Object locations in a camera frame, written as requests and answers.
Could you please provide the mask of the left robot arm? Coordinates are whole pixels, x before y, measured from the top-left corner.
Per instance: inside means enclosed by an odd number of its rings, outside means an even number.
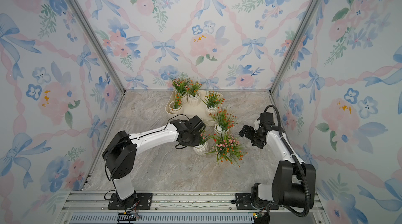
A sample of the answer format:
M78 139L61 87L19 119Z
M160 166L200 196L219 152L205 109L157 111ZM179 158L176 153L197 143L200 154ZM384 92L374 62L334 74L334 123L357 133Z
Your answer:
M172 117L159 128L136 134L118 132L102 154L107 179L113 183L114 193L107 198L109 210L149 210L151 193L138 194L130 174L136 156L165 143L177 143L175 148L184 149L200 144L204 122L198 117L178 119Z

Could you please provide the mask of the pink flowered potted gypsophila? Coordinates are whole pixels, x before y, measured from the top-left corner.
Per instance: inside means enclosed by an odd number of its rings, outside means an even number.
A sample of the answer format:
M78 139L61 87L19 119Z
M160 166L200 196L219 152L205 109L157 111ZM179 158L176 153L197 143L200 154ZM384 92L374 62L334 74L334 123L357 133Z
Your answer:
M171 78L171 84L177 95L180 97L185 97L187 95L187 88L189 85L188 78Z

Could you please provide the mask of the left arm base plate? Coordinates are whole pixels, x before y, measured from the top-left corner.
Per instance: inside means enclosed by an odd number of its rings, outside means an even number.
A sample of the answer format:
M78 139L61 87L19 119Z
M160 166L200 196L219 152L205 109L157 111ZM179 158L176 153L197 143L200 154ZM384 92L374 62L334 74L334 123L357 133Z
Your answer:
M120 199L117 193L113 193L108 200L108 210L150 210L152 193L135 193L125 200Z

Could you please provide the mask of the small potted gypsophila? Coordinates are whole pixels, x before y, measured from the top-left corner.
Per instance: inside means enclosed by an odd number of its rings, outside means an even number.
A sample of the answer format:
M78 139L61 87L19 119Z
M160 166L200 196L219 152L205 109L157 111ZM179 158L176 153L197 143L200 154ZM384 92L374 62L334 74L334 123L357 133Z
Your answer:
M197 146L193 147L193 150L198 156L202 156L204 154L207 154L209 152L209 144L208 140L210 138L210 135L208 133L202 132L200 134L200 142Z

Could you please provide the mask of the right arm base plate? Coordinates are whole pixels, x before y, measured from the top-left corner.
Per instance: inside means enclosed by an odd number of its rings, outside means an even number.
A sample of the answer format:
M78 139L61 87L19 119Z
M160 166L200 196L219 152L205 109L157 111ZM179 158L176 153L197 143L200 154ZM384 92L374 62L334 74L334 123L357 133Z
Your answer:
M237 210L279 210L278 206L261 200L257 196L252 196L251 193L236 193L235 199L231 203L236 206Z

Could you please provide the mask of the orange flowered potted gypsophila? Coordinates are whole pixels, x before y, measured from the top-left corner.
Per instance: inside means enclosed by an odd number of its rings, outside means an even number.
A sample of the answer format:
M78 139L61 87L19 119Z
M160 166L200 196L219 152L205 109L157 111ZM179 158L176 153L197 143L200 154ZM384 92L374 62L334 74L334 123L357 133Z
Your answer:
M180 94L176 94L174 100L169 104L169 110L172 114L182 114L183 103L182 96Z

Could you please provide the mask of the large pink flowered potted plant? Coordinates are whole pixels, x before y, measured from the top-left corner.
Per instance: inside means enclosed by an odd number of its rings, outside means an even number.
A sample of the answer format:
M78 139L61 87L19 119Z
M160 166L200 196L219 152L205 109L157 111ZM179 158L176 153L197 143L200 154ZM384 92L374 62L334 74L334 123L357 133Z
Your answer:
M247 152L237 138L226 133L213 136L213 146L208 154L214 154L217 162L229 162L240 167L239 161L244 159Z

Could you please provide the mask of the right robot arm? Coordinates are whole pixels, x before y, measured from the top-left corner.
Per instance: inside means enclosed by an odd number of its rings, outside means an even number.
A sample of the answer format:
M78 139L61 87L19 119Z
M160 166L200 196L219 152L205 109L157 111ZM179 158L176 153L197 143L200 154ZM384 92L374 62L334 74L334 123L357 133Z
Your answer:
M239 133L260 149L270 146L276 159L276 172L269 184L256 183L251 190L251 202L274 204L287 209L300 208L299 215L314 206L316 169L300 158L278 126L254 129L244 125Z

